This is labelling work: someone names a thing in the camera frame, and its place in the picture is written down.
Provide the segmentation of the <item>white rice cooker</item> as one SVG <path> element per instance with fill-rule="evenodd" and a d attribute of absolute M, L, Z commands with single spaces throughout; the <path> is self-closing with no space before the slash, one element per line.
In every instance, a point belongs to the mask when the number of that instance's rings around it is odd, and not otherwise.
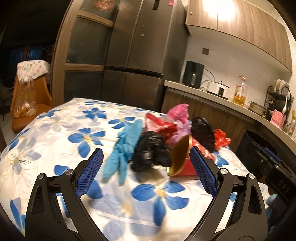
<path fill-rule="evenodd" d="M 207 92 L 215 96 L 219 96 L 223 99 L 228 100 L 230 97 L 230 87 L 220 82 L 209 82 Z"/>

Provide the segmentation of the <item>dark steel refrigerator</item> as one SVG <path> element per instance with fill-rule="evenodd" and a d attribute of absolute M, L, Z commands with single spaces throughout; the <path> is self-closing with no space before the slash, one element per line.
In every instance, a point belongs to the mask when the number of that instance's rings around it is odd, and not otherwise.
<path fill-rule="evenodd" d="M 101 98 L 160 111 L 164 82 L 180 80 L 188 42 L 181 1 L 122 1 L 105 62 Z"/>

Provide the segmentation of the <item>black plastic bag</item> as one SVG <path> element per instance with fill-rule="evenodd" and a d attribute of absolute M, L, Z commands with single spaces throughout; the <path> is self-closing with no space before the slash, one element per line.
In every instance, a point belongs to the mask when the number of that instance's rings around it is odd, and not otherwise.
<path fill-rule="evenodd" d="M 130 167 L 136 173 L 149 171 L 153 166 L 168 168 L 172 164 L 170 152 L 171 148 L 162 135 L 152 131 L 145 132 L 135 146 Z"/>
<path fill-rule="evenodd" d="M 210 153 L 215 150 L 214 131 L 205 118 L 197 116 L 192 119 L 191 136 Z"/>

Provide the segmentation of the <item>pink plastic bag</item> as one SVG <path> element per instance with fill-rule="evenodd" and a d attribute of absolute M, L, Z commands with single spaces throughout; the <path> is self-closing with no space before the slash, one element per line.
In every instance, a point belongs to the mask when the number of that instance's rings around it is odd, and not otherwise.
<path fill-rule="evenodd" d="M 166 113 L 166 116 L 172 118 L 175 121 L 186 123 L 189 118 L 188 107 L 189 104 L 187 103 L 178 104 L 177 106 L 174 106 L 172 109 L 170 109 Z"/>

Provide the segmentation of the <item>red white snack bag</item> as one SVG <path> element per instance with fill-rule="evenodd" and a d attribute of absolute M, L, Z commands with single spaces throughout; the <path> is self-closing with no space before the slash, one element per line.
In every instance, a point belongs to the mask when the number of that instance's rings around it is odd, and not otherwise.
<path fill-rule="evenodd" d="M 166 142 L 177 132 L 177 125 L 175 123 L 164 121 L 151 113 L 145 115 L 144 123 L 145 131 L 160 134 Z"/>

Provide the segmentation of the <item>red flower door decoration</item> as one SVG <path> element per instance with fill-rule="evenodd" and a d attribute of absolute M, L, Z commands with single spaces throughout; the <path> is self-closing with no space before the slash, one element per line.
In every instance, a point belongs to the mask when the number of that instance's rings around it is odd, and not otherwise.
<path fill-rule="evenodd" d="M 99 11 L 107 11 L 113 9 L 115 3 L 114 0 L 95 0 L 94 6 Z"/>

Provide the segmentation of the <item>red gold paper bucket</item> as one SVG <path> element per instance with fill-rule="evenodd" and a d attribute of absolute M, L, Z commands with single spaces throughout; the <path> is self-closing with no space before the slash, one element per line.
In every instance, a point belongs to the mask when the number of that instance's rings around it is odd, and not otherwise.
<path fill-rule="evenodd" d="M 196 146 L 202 154 L 215 161 L 215 157 L 191 135 L 182 137 L 170 152 L 171 166 L 166 169 L 169 176 L 197 176 L 190 161 L 190 150 Z"/>

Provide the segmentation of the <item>steel mixing bowl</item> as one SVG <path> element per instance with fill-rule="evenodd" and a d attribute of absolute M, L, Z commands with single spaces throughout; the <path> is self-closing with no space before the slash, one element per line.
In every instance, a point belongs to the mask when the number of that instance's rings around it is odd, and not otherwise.
<path fill-rule="evenodd" d="M 260 116 L 263 116 L 264 113 L 266 112 L 266 108 L 265 108 L 265 107 L 263 107 L 263 106 L 261 106 L 261 105 L 255 103 L 255 102 L 253 102 L 253 101 L 251 101 L 251 102 L 249 103 L 249 107 L 248 107 L 248 109 L 249 109 L 250 111 L 252 111 L 252 112 L 254 112 L 254 113 L 260 115 Z"/>

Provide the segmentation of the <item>black dish rack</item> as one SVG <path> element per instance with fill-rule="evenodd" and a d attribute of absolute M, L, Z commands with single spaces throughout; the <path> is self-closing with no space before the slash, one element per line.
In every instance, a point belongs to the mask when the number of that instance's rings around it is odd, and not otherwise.
<path fill-rule="evenodd" d="M 271 116 L 271 111 L 277 110 L 282 112 L 286 107 L 285 114 L 288 116 L 292 107 L 294 97 L 290 92 L 290 86 L 285 80 L 277 79 L 267 89 L 265 97 L 265 105 L 268 114 Z"/>

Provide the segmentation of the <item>wooden lower cabinets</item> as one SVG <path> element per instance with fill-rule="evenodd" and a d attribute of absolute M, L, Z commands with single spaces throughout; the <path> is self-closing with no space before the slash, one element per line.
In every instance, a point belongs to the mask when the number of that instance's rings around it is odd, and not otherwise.
<path fill-rule="evenodd" d="M 226 105 L 222 105 L 221 98 L 218 102 L 214 102 L 172 87 L 165 89 L 163 113 L 178 104 L 187 103 L 190 119 L 197 116 L 203 117 L 213 129 L 224 131 L 227 137 L 231 138 L 229 147 L 232 151 L 237 151 L 245 131 L 250 130 L 272 144 L 281 160 L 295 165 L 295 141 L 261 116 L 226 100 Z"/>

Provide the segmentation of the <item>purple rubber glove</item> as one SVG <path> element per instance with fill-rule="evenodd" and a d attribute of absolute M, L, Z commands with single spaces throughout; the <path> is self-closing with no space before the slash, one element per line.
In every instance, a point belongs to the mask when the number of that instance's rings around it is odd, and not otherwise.
<path fill-rule="evenodd" d="M 168 145 L 173 147 L 177 142 L 184 136 L 191 135 L 192 122 L 187 121 L 183 123 L 182 121 L 176 121 L 177 131 L 173 134 L 171 139 L 168 141 Z"/>

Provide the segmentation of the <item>black air fryer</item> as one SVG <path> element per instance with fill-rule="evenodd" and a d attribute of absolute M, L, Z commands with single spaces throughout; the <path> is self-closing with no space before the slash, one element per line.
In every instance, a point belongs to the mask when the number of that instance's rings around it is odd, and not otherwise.
<path fill-rule="evenodd" d="M 182 83 L 189 87 L 199 89 L 203 77 L 204 65 L 187 61 Z"/>

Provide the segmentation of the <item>cooking oil bottle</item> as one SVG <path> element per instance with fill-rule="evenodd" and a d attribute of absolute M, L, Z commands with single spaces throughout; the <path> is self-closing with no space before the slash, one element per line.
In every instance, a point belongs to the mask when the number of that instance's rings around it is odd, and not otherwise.
<path fill-rule="evenodd" d="M 239 79 L 240 82 L 236 85 L 232 102 L 239 106 L 244 106 L 247 95 L 246 78 L 244 76 L 239 76 Z"/>

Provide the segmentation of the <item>clear plastic bag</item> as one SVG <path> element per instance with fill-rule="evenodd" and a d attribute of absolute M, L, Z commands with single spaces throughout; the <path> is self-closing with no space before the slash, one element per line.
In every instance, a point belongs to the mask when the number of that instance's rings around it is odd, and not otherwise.
<path fill-rule="evenodd" d="M 16 94 L 16 104 L 13 109 L 14 118 L 33 116 L 37 113 L 36 90 L 34 80 L 29 77 L 27 82 L 21 80 Z"/>

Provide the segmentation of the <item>wooden upper cabinets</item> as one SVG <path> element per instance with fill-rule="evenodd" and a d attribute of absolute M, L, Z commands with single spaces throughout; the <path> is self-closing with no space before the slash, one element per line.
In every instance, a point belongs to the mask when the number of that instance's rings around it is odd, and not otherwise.
<path fill-rule="evenodd" d="M 280 74 L 292 74 L 285 27 L 246 1 L 189 1 L 186 25 L 192 37 L 244 51 Z"/>

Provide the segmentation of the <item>wooden cabinets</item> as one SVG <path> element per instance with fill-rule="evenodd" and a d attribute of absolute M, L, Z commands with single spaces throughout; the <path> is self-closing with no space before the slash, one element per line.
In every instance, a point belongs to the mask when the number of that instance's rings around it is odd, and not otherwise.
<path fill-rule="evenodd" d="M 280 74 L 292 74 L 285 27 L 246 1 L 189 1 L 186 25 L 192 37 L 244 51 Z"/>
<path fill-rule="evenodd" d="M 165 89 L 163 113 L 178 104 L 187 103 L 190 119 L 197 116 L 203 117 L 213 129 L 224 131 L 227 137 L 231 138 L 229 147 L 232 151 L 237 151 L 245 131 L 250 130 L 272 144 L 281 160 L 295 165 L 295 141 L 261 116 L 226 100 L 226 105 L 222 105 L 221 98 L 218 102 L 214 102 L 172 87 Z"/>

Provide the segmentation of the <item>wooden glass door cabinet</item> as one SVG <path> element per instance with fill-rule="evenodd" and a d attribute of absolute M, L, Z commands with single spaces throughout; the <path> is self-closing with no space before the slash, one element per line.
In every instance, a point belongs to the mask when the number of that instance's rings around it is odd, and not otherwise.
<path fill-rule="evenodd" d="M 108 45 L 121 1 L 99 11 L 94 1 L 71 1 L 51 63 L 51 94 L 58 106 L 74 97 L 100 99 Z"/>

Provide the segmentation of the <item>pink utensil holder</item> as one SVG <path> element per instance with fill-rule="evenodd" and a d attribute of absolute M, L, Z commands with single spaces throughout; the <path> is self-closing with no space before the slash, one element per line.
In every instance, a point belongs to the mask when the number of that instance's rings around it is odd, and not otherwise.
<path fill-rule="evenodd" d="M 285 119 L 286 119 L 286 115 L 281 113 L 280 111 L 277 111 L 276 109 L 273 111 L 273 114 L 271 116 L 271 120 L 270 122 L 278 127 L 279 129 L 282 129 Z"/>

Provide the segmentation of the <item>black trash bin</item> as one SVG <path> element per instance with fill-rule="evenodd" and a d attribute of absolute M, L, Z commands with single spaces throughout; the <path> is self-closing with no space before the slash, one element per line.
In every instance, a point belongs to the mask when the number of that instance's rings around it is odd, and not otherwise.
<path fill-rule="evenodd" d="M 285 159 L 278 155 L 277 149 L 267 139 L 253 131 L 245 131 L 235 154 L 247 170 L 254 174 L 261 183 L 265 183 L 265 178 L 274 163 L 279 164 L 285 171 L 292 174 Z"/>

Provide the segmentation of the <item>wall power socket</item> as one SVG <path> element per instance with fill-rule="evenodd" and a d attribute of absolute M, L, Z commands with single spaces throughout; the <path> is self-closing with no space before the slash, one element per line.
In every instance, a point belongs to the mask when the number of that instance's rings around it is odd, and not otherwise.
<path fill-rule="evenodd" d="M 202 49 L 202 54 L 204 54 L 204 55 L 209 55 L 209 49 L 207 49 L 207 48 L 203 48 L 203 49 Z"/>

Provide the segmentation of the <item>orange red plastic bag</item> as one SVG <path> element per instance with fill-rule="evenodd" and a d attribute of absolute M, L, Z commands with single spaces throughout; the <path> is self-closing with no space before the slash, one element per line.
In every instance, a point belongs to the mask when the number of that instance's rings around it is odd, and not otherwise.
<path fill-rule="evenodd" d="M 226 136 L 226 133 L 221 129 L 214 130 L 215 149 L 228 146 L 231 143 L 231 138 Z"/>

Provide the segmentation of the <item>blue rubber glove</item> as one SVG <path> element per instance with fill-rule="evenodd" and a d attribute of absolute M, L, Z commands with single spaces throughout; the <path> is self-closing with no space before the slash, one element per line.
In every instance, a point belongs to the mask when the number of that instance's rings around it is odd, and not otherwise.
<path fill-rule="evenodd" d="M 118 185 L 125 183 L 128 161 L 132 158 L 135 146 L 142 134 L 143 121 L 135 120 L 130 126 L 118 133 L 118 139 L 112 153 L 106 160 L 103 168 L 102 182 L 107 183 L 118 172 Z"/>

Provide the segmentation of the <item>orange chair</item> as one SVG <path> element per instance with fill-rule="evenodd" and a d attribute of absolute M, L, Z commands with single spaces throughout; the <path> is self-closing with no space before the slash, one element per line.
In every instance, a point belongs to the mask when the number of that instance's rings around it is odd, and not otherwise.
<path fill-rule="evenodd" d="M 13 99 L 11 103 L 11 128 L 19 133 L 37 115 L 52 109 L 53 101 L 49 93 L 46 75 L 41 75 L 25 83 L 15 78 Z"/>

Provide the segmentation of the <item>polka dot cloth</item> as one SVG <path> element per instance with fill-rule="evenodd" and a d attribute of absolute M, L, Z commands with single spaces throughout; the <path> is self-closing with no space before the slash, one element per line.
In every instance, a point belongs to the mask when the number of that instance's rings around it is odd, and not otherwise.
<path fill-rule="evenodd" d="M 18 81 L 27 82 L 29 77 L 36 79 L 44 74 L 47 74 L 50 70 L 50 64 L 44 60 L 28 60 L 22 61 L 17 64 L 17 77 Z"/>

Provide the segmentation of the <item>blue floral tablecloth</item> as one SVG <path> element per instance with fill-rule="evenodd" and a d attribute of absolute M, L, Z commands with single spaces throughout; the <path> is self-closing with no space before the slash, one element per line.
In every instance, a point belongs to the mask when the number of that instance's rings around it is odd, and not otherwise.
<path fill-rule="evenodd" d="M 1 240 L 265 240 L 267 187 L 203 118 L 74 98 L 1 154 Z"/>

